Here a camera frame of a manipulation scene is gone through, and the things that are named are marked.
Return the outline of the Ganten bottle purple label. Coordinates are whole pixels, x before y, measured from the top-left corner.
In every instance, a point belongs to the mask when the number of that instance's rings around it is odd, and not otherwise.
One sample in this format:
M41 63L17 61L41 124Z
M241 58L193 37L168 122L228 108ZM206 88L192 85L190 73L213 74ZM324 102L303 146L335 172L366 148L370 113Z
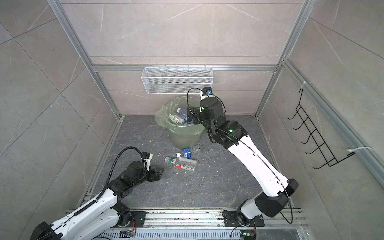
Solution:
M183 119L183 124L188 123L188 111L186 109L178 108L177 113Z

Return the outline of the bottle with tan label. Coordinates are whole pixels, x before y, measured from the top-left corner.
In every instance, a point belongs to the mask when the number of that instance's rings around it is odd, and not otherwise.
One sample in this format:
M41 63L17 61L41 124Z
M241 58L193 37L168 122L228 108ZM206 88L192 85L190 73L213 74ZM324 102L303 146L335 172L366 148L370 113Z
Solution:
M183 123L183 119L180 116L174 115L172 113L168 115L168 119L175 125L181 125Z

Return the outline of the Pocari bottle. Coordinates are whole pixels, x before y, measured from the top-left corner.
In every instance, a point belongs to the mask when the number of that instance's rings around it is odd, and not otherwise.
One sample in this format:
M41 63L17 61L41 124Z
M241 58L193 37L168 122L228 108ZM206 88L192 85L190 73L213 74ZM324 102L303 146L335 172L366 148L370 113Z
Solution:
M184 148L180 150L179 152L176 152L176 156L190 159L191 157L197 156L201 152L201 149L198 146L190 147L190 148Z

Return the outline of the square clear bottle green band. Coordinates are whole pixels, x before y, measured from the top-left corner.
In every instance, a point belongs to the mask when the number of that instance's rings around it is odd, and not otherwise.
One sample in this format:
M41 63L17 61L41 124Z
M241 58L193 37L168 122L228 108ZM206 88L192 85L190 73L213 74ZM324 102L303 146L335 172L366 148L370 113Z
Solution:
M173 164L178 169L183 169L187 171L194 171L198 162L191 159L186 158L173 158L173 157L166 157L165 163Z

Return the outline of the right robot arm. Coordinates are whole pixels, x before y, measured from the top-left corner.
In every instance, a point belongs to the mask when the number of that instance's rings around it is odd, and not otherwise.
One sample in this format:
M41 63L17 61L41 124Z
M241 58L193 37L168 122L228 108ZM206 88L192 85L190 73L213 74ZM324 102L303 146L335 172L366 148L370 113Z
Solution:
M266 159L239 122L227 120L219 98L202 98L198 107L188 106L187 121L203 125L210 141L237 157L261 186L261 193L237 209L238 221L243 226L260 215L273 218L291 205L290 197L298 188L298 182L286 178Z

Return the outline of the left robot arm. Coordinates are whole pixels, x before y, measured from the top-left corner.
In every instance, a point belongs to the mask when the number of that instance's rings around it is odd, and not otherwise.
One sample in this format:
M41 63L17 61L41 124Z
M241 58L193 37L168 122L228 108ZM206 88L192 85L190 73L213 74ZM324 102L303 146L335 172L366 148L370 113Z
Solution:
M32 240L91 240L114 226L133 223L131 210L122 200L144 182L158 182L164 168L151 168L148 160L134 161L96 197L67 216L33 230Z

